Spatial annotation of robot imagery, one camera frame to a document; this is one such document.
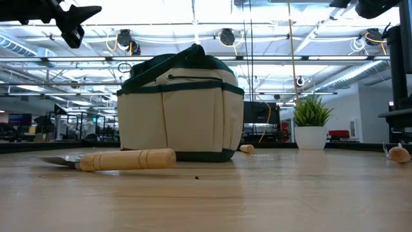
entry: wooden handle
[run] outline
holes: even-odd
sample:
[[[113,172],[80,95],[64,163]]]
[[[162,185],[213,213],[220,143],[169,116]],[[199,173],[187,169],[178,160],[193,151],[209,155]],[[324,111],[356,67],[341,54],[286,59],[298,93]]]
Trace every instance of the wooden handle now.
[[[253,145],[242,145],[240,146],[240,150],[248,154],[253,154],[255,152],[255,147],[253,147]]]
[[[170,149],[93,153],[80,159],[82,171],[132,169],[165,169],[176,164],[176,153]]]

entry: canvas bag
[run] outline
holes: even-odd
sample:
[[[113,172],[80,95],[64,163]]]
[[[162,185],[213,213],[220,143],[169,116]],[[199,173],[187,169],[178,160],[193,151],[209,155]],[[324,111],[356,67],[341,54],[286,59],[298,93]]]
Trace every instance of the canvas bag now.
[[[180,161],[229,160],[241,138],[243,95],[232,70],[197,44],[134,65],[117,92],[121,147],[172,148]]]

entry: ceiling duct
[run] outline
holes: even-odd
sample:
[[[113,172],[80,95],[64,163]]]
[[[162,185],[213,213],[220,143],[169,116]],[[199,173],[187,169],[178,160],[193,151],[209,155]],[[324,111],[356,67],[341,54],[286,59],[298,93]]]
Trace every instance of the ceiling duct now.
[[[15,52],[25,57],[55,57],[55,53],[47,48],[39,48],[24,45],[24,42],[20,42],[17,38],[10,37],[9,35],[0,33],[0,47]],[[40,66],[46,66],[53,68],[55,64],[51,62],[36,62]]]
[[[387,61],[371,61],[370,63],[364,64],[362,66],[353,66],[348,68],[333,77],[328,78],[319,87],[314,90],[310,88],[307,91],[323,91],[328,88],[340,88],[343,86],[349,86],[355,82],[358,82],[364,78],[367,78],[377,72],[382,72],[389,68],[389,63]]]

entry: desk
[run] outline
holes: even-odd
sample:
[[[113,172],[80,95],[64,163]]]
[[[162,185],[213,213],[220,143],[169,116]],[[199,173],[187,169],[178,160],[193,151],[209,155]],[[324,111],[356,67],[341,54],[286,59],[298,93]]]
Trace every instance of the desk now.
[[[412,164],[383,153],[260,149],[100,173],[30,158],[116,150],[0,155],[1,231],[411,231]]]

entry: green plant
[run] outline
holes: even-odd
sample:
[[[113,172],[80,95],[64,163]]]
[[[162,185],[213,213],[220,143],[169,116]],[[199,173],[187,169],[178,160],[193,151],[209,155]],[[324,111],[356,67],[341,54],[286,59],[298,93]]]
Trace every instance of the green plant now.
[[[321,99],[309,97],[296,104],[294,121],[297,126],[324,126],[330,119],[332,110],[325,108]]]

